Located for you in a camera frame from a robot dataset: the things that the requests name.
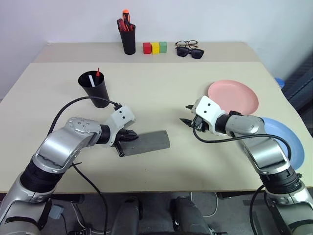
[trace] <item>toy block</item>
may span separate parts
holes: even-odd
[[[151,43],[152,46],[152,54],[160,53],[160,44],[159,43]]]
[[[160,42],[160,53],[166,53],[167,51],[167,43],[166,42]]]
[[[151,43],[143,43],[143,53],[144,54],[151,54],[152,46]]]

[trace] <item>pen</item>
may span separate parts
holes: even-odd
[[[123,20],[127,20],[129,24],[131,23],[131,17],[129,15],[128,9],[123,10],[122,18],[123,18]]]
[[[93,78],[92,78],[91,75],[89,75],[89,80],[90,80],[91,86],[92,86],[92,87],[95,87],[94,82],[93,82]]]
[[[124,9],[123,10],[122,18],[124,20],[124,23],[125,23],[126,27],[128,27],[129,31],[133,30],[133,26],[131,25],[131,16],[129,14],[129,10],[128,9]]]
[[[124,24],[127,28],[127,31],[132,31],[131,25],[129,24],[129,22],[126,19],[124,19]]]
[[[95,80],[96,84],[100,84],[100,70],[98,68],[98,71],[96,73],[96,80]]]
[[[127,28],[126,28],[126,26],[125,26],[124,21],[123,21],[121,18],[119,18],[116,22],[117,22],[118,28],[119,28],[119,30],[120,30],[121,32],[126,32],[126,31],[128,31]]]

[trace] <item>green block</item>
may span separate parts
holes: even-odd
[[[166,42],[159,42],[159,43],[160,43],[160,53],[166,53],[167,43]]]

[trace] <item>black cable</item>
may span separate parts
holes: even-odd
[[[249,218],[250,218],[250,225],[251,225],[251,228],[252,228],[252,231],[253,231],[253,234],[254,235],[258,235],[258,233],[256,232],[256,229],[255,229],[255,226],[254,226],[254,223],[253,223],[253,216],[252,216],[252,209],[253,209],[253,203],[254,203],[254,200],[256,198],[256,196],[258,195],[258,193],[264,188],[264,185],[261,185],[255,192],[254,192],[254,195],[252,196],[252,199],[251,199],[251,202],[250,202],[250,207],[249,207]]]
[[[65,227],[65,232],[66,234],[68,235],[68,232],[67,232],[67,222],[65,221],[65,217],[63,214],[61,214],[62,218],[63,218],[63,221],[64,221],[64,227]]]
[[[100,100],[104,100],[104,101],[107,101],[111,104],[113,104],[115,107],[118,107],[120,106],[120,104],[118,103],[115,103],[113,101],[110,101],[108,99],[104,99],[104,98],[101,98],[101,97],[97,97],[97,96],[84,96],[84,97],[80,97],[78,99],[75,99],[75,100],[72,100],[71,102],[67,103],[59,112],[58,114],[55,116],[51,126],[50,126],[50,129],[48,131],[48,135],[52,133],[54,127],[55,127],[55,124],[57,123],[59,117],[61,116],[61,114],[63,113],[63,111],[69,107],[71,104],[73,103],[76,103],[80,100],[83,100],[83,99],[100,99]],[[107,227],[108,227],[108,203],[105,199],[105,197],[103,196],[103,194],[100,192],[100,190],[96,187],[96,185],[90,180],[87,178],[87,176],[85,176],[77,167],[74,163],[71,164],[71,166],[97,191],[97,193],[100,195],[103,203],[104,203],[104,206],[105,206],[105,222],[104,222],[104,232],[103,234],[106,235],[107,233]]]
[[[96,185],[94,185],[94,183],[87,178],[87,176],[85,176],[78,168],[77,166],[75,166],[74,164],[72,164],[72,166],[74,167],[74,169],[78,172],[78,174],[80,174],[96,191],[97,193],[100,195],[104,206],[105,206],[105,222],[104,222],[104,230],[103,230],[103,234],[106,235],[107,234],[107,227],[108,227],[108,203],[105,199],[105,197],[103,196],[103,194],[101,193],[101,191],[96,187]]]
[[[285,141],[283,138],[281,138],[279,136],[270,135],[270,134],[256,134],[256,135],[248,135],[248,136],[239,136],[239,137],[234,137],[234,138],[229,138],[229,139],[224,139],[224,140],[208,141],[208,140],[204,140],[198,136],[198,134],[196,133],[195,126],[192,127],[192,132],[194,133],[195,137],[203,143],[224,143],[224,142],[229,142],[229,141],[238,141],[238,140],[255,138],[255,137],[269,137],[269,138],[273,138],[273,139],[278,139],[281,142],[283,142],[284,145],[287,147],[287,151],[288,151],[287,157],[288,157],[289,161],[291,159],[290,145],[288,144],[287,141]]]
[[[118,103],[115,103],[113,101],[110,101],[108,99],[104,99],[104,98],[101,98],[101,97],[97,97],[97,96],[84,96],[84,97],[80,97],[78,99],[75,99],[75,100],[72,100],[70,103],[67,103],[59,112],[58,114],[55,116],[52,124],[51,124],[51,127],[48,131],[48,135],[52,133],[53,129],[54,129],[54,126],[55,124],[57,123],[57,120],[59,119],[59,117],[61,116],[61,114],[63,113],[63,111],[68,108],[70,105],[72,105],[73,103],[76,103],[77,101],[80,101],[80,100],[83,100],[83,99],[100,99],[100,100],[104,100],[104,101],[107,101],[111,104],[113,104],[114,106],[118,106],[119,104]]]

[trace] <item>red block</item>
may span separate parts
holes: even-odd
[[[151,51],[152,51],[151,43],[143,43],[143,53],[151,54]]]

